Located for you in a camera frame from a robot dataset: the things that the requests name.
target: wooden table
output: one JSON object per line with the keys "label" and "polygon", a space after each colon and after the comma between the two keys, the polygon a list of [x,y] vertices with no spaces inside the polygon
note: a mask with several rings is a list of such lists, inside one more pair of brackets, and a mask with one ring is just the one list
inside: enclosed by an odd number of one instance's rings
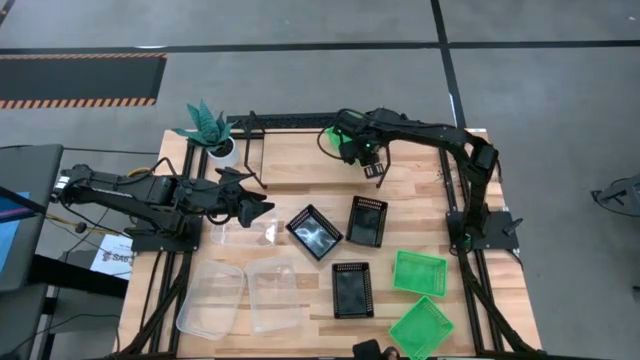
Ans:
{"label": "wooden table", "polygon": [[[486,136],[484,130],[474,131],[476,135]],[[252,140],[250,152],[250,166],[257,172],[261,169],[263,155],[261,142],[261,140]],[[244,141],[239,140],[238,143],[244,156]],[[179,171],[183,165],[185,151],[184,138],[171,131],[165,132],[160,157],[170,158],[175,169]],[[196,150],[194,155],[192,176],[195,176],[197,171],[199,151]],[[292,153],[295,153],[295,149],[282,150],[279,156],[292,156]],[[210,236],[212,225],[203,221],[201,246],[193,256],[192,274],[203,260],[214,260],[244,269],[245,264],[252,260],[273,256],[290,257],[297,276],[303,315],[302,324],[289,331],[251,335],[249,293],[248,289],[245,289],[230,335],[214,342],[182,333],[178,356],[351,356],[351,347],[354,344],[371,338],[377,339],[383,349],[386,346],[396,345],[388,335],[389,328],[421,297],[419,294],[394,290],[392,287],[394,258],[398,249],[437,255],[449,260],[447,295],[441,299],[433,298],[433,300],[454,323],[455,330],[433,355],[473,355],[473,341],[458,261],[448,252],[449,236],[445,223],[448,202],[438,150],[407,142],[394,142],[391,144],[391,154],[393,164],[380,189],[376,189],[371,184],[298,184],[262,191],[254,179],[245,180],[242,185],[246,189],[264,192],[269,196],[268,201],[276,204],[279,217],[276,246],[267,249],[247,249],[214,245]],[[451,165],[455,170],[455,163],[452,160]],[[159,168],[157,173],[168,173],[168,168]],[[457,175],[457,171],[453,171],[454,180],[459,184]],[[208,164],[206,178],[214,181],[219,178],[211,163]],[[462,204],[459,190],[458,187],[458,204]],[[318,263],[284,228],[291,218],[311,203],[344,234],[347,230],[354,195],[389,203],[382,248],[367,248],[342,241],[322,262]],[[489,186],[487,202],[494,209],[504,206],[500,184],[495,180]],[[486,251],[485,254],[497,306],[522,338],[531,346],[539,348],[540,341],[519,264],[505,251]],[[475,264],[473,255],[469,256],[471,263]],[[155,257],[155,253],[144,253],[139,254],[135,259],[119,327],[123,345],[128,344],[138,332]],[[181,262],[180,256],[176,259],[174,275]],[[336,320],[333,318],[331,264],[362,261],[369,262],[371,265],[375,317]],[[158,269],[147,316],[155,308],[161,274],[162,270]],[[485,347],[490,349],[488,321],[480,303],[478,303],[478,310]],[[161,350],[168,348],[172,320],[173,308],[170,308],[165,316],[160,342]]]}

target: clear plastic lid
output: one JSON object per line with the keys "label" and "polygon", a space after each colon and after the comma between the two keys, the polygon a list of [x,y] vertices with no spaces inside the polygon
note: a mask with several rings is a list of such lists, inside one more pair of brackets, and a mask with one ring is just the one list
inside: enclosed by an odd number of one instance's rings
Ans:
{"label": "clear plastic lid", "polygon": [[214,244],[246,247],[273,246],[278,234],[278,212],[272,209],[243,228],[238,221],[231,220],[222,226],[214,226],[211,240]]}
{"label": "clear plastic lid", "polygon": [[203,261],[193,277],[176,326],[180,331],[220,340],[233,327],[244,291],[241,269],[215,261]]}
{"label": "clear plastic lid", "polygon": [[298,285],[293,261],[270,258],[246,267],[253,332],[298,326],[301,320]]}

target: black and orange striped mat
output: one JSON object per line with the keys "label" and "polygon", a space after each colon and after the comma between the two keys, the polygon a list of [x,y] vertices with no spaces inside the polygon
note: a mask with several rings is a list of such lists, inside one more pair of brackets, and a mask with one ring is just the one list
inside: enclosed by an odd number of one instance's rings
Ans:
{"label": "black and orange striped mat", "polygon": [[150,106],[167,54],[0,56],[0,109]]}

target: black mesh basket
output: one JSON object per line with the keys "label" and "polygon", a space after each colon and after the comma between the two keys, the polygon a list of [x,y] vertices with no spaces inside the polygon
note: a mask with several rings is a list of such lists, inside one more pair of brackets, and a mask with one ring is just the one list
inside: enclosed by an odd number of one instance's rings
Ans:
{"label": "black mesh basket", "polygon": [[377,248],[382,246],[387,206],[384,201],[354,196],[347,241]]}
{"label": "black mesh basket", "polygon": [[333,317],[373,317],[369,263],[333,264]]}
{"label": "black mesh basket", "polygon": [[318,261],[342,240],[342,234],[338,229],[313,205],[304,208],[286,228]]}

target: white pot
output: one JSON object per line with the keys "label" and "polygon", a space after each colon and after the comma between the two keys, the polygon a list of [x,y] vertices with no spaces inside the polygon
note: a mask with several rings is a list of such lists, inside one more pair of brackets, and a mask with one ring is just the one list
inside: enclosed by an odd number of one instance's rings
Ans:
{"label": "white pot", "polygon": [[232,137],[229,137],[229,139],[231,139],[231,143],[233,144],[233,149],[226,156],[217,157],[213,155],[210,151],[207,151],[207,154],[209,154],[209,157],[213,160],[213,164],[217,168],[224,169],[227,166],[233,167],[238,163],[238,161],[240,161],[240,151],[238,151],[238,146],[236,146],[236,141],[233,140]]}

